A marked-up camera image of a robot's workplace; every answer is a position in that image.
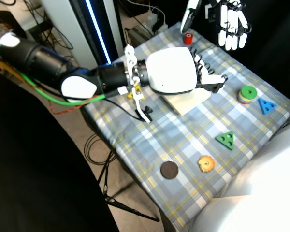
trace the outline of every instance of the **table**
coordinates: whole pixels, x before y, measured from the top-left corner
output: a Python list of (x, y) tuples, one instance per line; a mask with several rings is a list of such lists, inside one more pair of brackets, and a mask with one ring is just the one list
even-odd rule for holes
[[(174, 46), (184, 46), (180, 24), (155, 36), (135, 49), (138, 59), (150, 53)], [(225, 88), (184, 116), (178, 116), (149, 87), (143, 89), (143, 106), (153, 109), (151, 124), (142, 123), (106, 101), (85, 107), (146, 192), (179, 231), (188, 231), (191, 220), (243, 166), (266, 144), (273, 134), (290, 120), (290, 100), (234, 60), (204, 37), (194, 34), (193, 46), (211, 64), (215, 73), (226, 74)], [(243, 85), (254, 86), (258, 98), (278, 106), (263, 115), (257, 100), (242, 105), (236, 95)], [(133, 113), (134, 106), (126, 96), (112, 100)], [(230, 151), (215, 140), (229, 131), (234, 132), (234, 150)], [(202, 173), (197, 164), (200, 156), (210, 155), (215, 169)], [(165, 161), (179, 167), (175, 179), (165, 179), (160, 167)]]

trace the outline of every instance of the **green cable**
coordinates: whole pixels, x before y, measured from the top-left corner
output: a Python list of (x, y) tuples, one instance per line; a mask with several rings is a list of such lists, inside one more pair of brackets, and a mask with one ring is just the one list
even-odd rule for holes
[(20, 73), (21, 76), (23, 77), (23, 79), (25, 81), (27, 81), (31, 86), (33, 86), (34, 90), (37, 91), (39, 94), (41, 94), (43, 97), (45, 97), (46, 99), (52, 101), (53, 103), (56, 103), (58, 105), (65, 105), (65, 106), (79, 106), (79, 105), (82, 105), (84, 103), (91, 103), (91, 102), (96, 102), (96, 101), (99, 101), (99, 100), (102, 100), (105, 98), (105, 94), (101, 94), (93, 99), (90, 99), (90, 100), (83, 100), (83, 101), (76, 101), (76, 102), (66, 102), (66, 101), (60, 101), (60, 100), (57, 100), (55, 98), (53, 98), (52, 96), (44, 93), (42, 90), (40, 90), (39, 88), (36, 87), (36, 85), (26, 76), (24, 75), (23, 73)]

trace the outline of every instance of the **red can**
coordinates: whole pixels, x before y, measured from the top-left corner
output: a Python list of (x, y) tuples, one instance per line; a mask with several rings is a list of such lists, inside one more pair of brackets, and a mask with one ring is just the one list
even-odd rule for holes
[(191, 45), (193, 40), (193, 34), (192, 33), (186, 33), (184, 37), (184, 44), (185, 45)]

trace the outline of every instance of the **tripod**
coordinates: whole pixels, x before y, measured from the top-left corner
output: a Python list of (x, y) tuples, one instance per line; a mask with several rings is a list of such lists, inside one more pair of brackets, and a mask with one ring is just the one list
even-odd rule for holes
[(148, 216), (148, 215), (145, 215), (145, 214), (142, 214), (140, 213), (139, 211), (137, 211), (136, 209), (132, 209), (118, 201), (116, 201), (113, 197), (110, 197), (107, 195), (107, 177), (108, 177), (108, 167), (110, 165), (110, 158), (112, 156), (112, 151), (110, 151), (110, 154), (108, 155), (107, 159), (106, 159), (106, 162), (103, 166), (103, 169), (101, 171), (101, 174), (99, 176), (99, 179), (98, 179), (98, 184), (100, 183), (101, 179), (102, 179), (102, 176), (105, 172), (105, 180), (104, 180), (104, 187), (103, 187), (103, 195), (104, 195), (104, 198), (105, 198), (105, 201), (107, 204), (111, 205), (111, 206), (114, 206), (116, 208), (119, 208), (119, 209), (122, 209), (122, 210), (125, 210), (127, 212), (130, 212), (130, 213), (133, 213), (137, 216), (141, 216), (141, 217), (144, 217), (144, 218), (147, 218), (147, 219), (150, 219), (150, 220), (153, 220), (153, 221), (156, 221), (156, 222), (159, 222), (159, 218), (154, 218), (154, 217), (151, 217), (151, 216)]

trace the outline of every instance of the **led light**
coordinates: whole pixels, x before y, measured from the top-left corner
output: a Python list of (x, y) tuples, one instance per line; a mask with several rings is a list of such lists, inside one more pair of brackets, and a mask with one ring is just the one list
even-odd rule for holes
[(101, 32), (100, 32), (100, 29), (99, 29), (99, 26), (98, 26), (98, 22), (97, 22), (97, 19), (95, 17), (95, 14), (93, 13), (93, 9), (92, 9), (92, 6), (90, 4), (90, 0), (85, 0), (86, 2), (86, 5), (87, 5), (87, 8), (89, 10), (89, 13), (90, 13), (90, 16), (91, 16), (91, 19), (92, 19), (92, 22), (93, 22), (93, 25), (95, 26), (95, 29), (97, 31), (97, 34), (98, 34), (98, 37), (99, 37), (99, 40), (100, 40), (100, 43), (102, 45), (102, 48), (103, 48), (103, 51), (104, 51), (104, 54), (105, 54), (105, 57), (107, 59), (107, 62), (108, 64), (111, 64), (111, 60), (108, 56), (108, 53), (107, 53), (107, 50), (106, 50), (106, 47), (105, 47), (105, 44), (104, 44), (104, 41), (103, 41), (103, 38), (102, 38), (102, 35), (101, 35)]

